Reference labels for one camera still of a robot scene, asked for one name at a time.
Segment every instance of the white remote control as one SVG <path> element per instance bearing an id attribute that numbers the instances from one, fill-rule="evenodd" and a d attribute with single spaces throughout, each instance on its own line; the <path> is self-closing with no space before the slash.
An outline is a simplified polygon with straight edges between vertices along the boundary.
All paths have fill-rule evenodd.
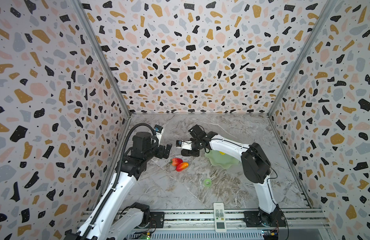
<path id="1" fill-rule="evenodd" d="M 214 228 L 216 232 L 226 232 L 224 203 L 215 202 L 213 204 L 213 210 L 214 210 Z"/>

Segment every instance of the gray marble surface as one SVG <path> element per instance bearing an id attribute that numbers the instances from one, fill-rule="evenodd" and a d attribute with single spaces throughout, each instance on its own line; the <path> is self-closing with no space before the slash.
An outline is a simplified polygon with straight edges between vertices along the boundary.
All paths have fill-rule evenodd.
<path id="1" fill-rule="evenodd" d="M 258 198 L 254 185 L 245 177 L 241 162 L 223 169 L 212 166 L 204 156 L 181 156 L 181 149 L 175 147 L 176 140 L 188 141 L 190 129 L 201 125 L 206 132 L 214 131 L 228 139 L 252 144 L 257 142 L 268 156 L 278 178 L 270 180 L 274 198 L 281 208 L 308 208 L 304 195 L 281 152 L 271 130 L 268 119 L 256 115 L 132 115 L 130 127 L 145 122 L 165 128 L 161 144 L 172 144 L 168 159 L 153 158 L 132 190 L 127 195 L 121 209 L 134 202 L 148 204 L 151 209 L 213 209 L 214 202 L 223 202 L 225 209 L 258 208 Z M 139 127 L 138 131 L 149 131 Z M 171 159 L 178 157 L 189 163 L 189 167 L 177 172 Z M 211 188 L 203 186 L 205 178 L 210 178 Z"/>

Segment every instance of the red and yellow fruit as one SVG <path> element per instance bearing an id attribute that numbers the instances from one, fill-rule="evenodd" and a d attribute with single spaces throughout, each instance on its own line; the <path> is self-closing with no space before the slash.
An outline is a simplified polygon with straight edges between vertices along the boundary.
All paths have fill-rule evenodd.
<path id="1" fill-rule="evenodd" d="M 173 158 L 172 159 L 172 165 L 173 166 L 178 166 L 180 163 L 182 163 L 183 161 L 182 161 L 182 159 L 181 158 Z"/>
<path id="2" fill-rule="evenodd" d="M 182 170 L 184 170 L 188 166 L 189 166 L 189 164 L 187 162 L 182 162 L 179 165 L 177 165 L 176 171 L 181 172 Z"/>

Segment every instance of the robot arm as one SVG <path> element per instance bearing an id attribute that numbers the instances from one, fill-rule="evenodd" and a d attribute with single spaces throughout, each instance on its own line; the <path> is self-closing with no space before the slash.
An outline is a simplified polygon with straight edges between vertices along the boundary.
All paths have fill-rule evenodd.
<path id="1" fill-rule="evenodd" d="M 259 202 L 259 218 L 264 225 L 270 226 L 279 213 L 275 204 L 272 188 L 269 183 L 270 162 L 259 144 L 252 145 L 235 142 L 222 137 L 216 132 L 206 133 L 199 126 L 189 131 L 190 141 L 177 141 L 176 146 L 182 148 L 183 156 L 200 155 L 200 149 L 224 152 L 242 162 L 244 174 L 255 185 Z"/>
<path id="2" fill-rule="evenodd" d="M 133 146 L 126 152 L 127 141 L 138 126 L 147 126 L 152 131 L 137 132 L 133 136 Z M 128 133 L 116 172 L 106 192 L 96 208 L 79 228 L 77 233 L 68 233 L 64 240 L 105 240 L 124 239 L 136 226 L 145 227 L 149 224 L 150 209 L 148 205 L 134 203 L 125 215 L 113 224 L 113 220 L 121 207 L 126 195 L 146 170 L 147 162 L 153 157 L 168 158 L 172 145 L 160 145 L 163 127 L 155 125 L 154 129 L 147 124 L 137 124 Z"/>

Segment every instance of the patterned wall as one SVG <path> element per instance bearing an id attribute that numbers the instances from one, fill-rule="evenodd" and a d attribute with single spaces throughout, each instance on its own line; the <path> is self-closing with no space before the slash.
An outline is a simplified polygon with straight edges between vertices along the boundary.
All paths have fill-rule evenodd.
<path id="1" fill-rule="evenodd" d="M 370 240 L 370 1 L 338 1 L 271 118 L 337 239 Z"/>
<path id="2" fill-rule="evenodd" d="M 68 1 L 0 1 L 0 239 L 61 239 L 124 123 Z"/>
<path id="3" fill-rule="evenodd" d="M 82 0 L 131 112 L 267 112 L 324 0 Z"/>

